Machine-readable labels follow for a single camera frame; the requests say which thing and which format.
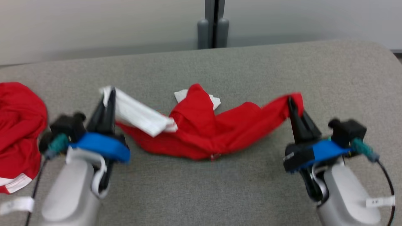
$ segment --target white cable label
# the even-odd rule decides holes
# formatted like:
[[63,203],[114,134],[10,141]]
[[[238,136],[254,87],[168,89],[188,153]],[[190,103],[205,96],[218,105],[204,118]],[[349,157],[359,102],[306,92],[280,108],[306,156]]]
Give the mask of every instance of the white cable label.
[[366,199],[366,207],[394,206],[395,196]]
[[0,205],[0,216],[14,211],[33,211],[35,200],[29,196],[17,197],[14,200],[4,202]]

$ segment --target folded white fabric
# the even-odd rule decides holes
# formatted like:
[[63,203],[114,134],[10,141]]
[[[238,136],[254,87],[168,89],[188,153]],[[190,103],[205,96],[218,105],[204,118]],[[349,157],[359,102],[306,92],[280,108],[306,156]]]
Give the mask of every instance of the folded white fabric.
[[[116,89],[116,113],[115,117],[122,123],[135,126],[155,137],[162,131],[175,132],[177,125],[174,119],[169,118],[145,104],[135,100],[123,91]],[[112,86],[106,86],[99,91],[104,94],[103,104],[107,107]]]
[[[188,89],[183,89],[174,93],[177,103],[180,103],[182,100],[184,100],[184,98],[186,98],[188,91],[189,91]],[[209,98],[211,98],[211,101],[213,103],[213,109],[215,110],[221,104],[221,99],[214,97],[213,95],[210,94],[208,95]]]

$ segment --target gray table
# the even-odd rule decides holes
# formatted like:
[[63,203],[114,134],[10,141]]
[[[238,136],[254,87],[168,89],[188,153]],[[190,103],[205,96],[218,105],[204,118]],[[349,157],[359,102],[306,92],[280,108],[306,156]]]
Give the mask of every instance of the gray table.
[[[200,83],[220,97],[223,112],[245,101],[263,105],[301,91],[305,107],[324,133],[332,117],[355,118],[368,127],[366,141],[380,154],[402,203],[402,65],[386,48],[362,41],[324,41],[254,47],[128,55],[46,62],[0,69],[0,82],[19,81],[60,113],[91,114],[98,88],[114,85],[168,114],[174,91]],[[103,201],[99,225],[320,225],[299,175],[282,166],[292,142],[289,122],[246,150],[217,161],[193,162],[132,150],[117,165]],[[372,196],[389,195],[385,177],[364,158],[346,162]],[[31,225],[63,165],[45,169]],[[30,195],[33,183],[0,201]],[[397,209],[394,225],[402,225]],[[390,208],[381,211],[383,222]],[[23,225],[25,213],[0,217],[0,225]]]

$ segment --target blue strap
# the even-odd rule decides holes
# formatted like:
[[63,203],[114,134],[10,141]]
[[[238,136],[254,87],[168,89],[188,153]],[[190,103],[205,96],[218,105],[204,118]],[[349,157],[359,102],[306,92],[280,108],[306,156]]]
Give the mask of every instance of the blue strap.
[[130,160],[130,150],[124,144],[99,133],[87,132],[77,143],[71,143],[70,146],[92,151],[119,162]]

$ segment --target red garment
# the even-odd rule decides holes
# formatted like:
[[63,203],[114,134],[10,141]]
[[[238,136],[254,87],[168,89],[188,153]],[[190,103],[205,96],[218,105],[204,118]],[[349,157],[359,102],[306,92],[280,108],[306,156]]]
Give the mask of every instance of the red garment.
[[43,101],[18,82],[0,83],[0,193],[13,193],[36,177],[37,138],[46,128]]
[[138,128],[122,123],[117,125],[150,153],[193,160],[215,158],[244,149],[280,126],[289,116],[289,96],[293,97],[301,115],[302,95],[293,93],[279,97],[263,108],[246,102],[215,116],[210,97],[195,84],[170,113],[178,127],[175,133],[162,132],[152,138]]

